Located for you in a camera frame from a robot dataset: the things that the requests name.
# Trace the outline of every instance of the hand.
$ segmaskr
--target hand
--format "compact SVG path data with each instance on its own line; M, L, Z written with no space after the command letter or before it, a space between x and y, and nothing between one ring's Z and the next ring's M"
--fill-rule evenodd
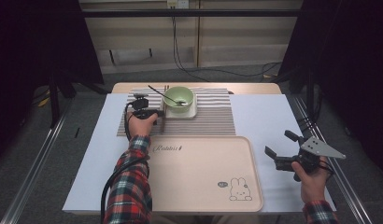
M320 157L322 161L326 161L326 158ZM302 180L302 200L304 203L309 203L316 200L325 200L324 190L328 173L324 169L318 169L313 174L308 175L303 169L302 165L294 161L291 164L294 172Z
M127 113L128 129L130 130L131 138L135 135L148 136L153 126L153 122L158 118L154 113L148 119L138 119L132 112Z

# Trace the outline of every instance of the white tabletop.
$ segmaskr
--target white tabletop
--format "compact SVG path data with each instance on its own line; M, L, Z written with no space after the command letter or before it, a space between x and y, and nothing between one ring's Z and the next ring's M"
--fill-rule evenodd
M284 135L290 130L301 135L285 95L230 95L236 135L246 137L253 148L262 187L263 207L260 214L301 212L300 183L293 173L277 171L272 159L264 154L269 146L278 156L293 156L299 146ZM106 98L78 175L63 210L74 214L99 214L104 184L114 165L127 148L126 137L117 130L127 94L113 93ZM325 196L334 205L326 190Z

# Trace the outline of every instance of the green bowl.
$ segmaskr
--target green bowl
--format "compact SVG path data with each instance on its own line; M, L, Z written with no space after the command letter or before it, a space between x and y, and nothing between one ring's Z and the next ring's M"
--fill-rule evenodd
M179 105L164 97L164 103L167 105L168 109L174 113L184 113L188 111L194 101L194 93L186 87L171 87L164 95L175 101L183 101L187 103L186 105Z

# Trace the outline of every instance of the table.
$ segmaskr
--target table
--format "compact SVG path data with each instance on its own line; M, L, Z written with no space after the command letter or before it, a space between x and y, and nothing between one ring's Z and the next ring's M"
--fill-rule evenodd
M202 87L202 88L227 88L234 94L281 94L279 86L275 83L208 83L208 82L153 82L149 83L154 88L164 87L164 85ZM146 87L143 82L122 82L113 87L112 93L126 93L132 88Z
M278 156L293 156L297 154L299 148L297 143L284 136L285 130L291 130L299 135L301 132L286 96L280 94L276 84L198 82L149 83L149 85L156 88L164 85L226 87L228 91L235 93L229 97L236 135L245 136L252 144L261 180L264 203L259 213L301 212L304 203L300 198L300 183L293 180L293 173L277 171L272 159L263 152L264 147L269 146L277 152ZM119 83L113 88L112 94L106 98L92 140L80 165L78 176L64 205L65 212L81 215L99 213L99 195L106 178L111 174L113 165L123 152L124 146L127 146L126 138L116 138L115 136L119 126L118 118L122 115L122 109L127 99L127 94L124 93L132 88L147 86L148 83ZM106 149L105 154L102 153L102 148ZM92 176L91 174L93 174L93 178L83 178L83 176ZM327 190L325 197L335 210Z

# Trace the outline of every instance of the black curtain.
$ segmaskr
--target black curtain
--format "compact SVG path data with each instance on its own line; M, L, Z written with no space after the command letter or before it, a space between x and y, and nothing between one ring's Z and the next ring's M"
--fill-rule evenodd
M69 11L78 0L0 1L0 155L51 74L104 82L85 20Z
M278 76L297 92L312 75L383 170L383 0L305 0L302 9L328 13L298 18Z

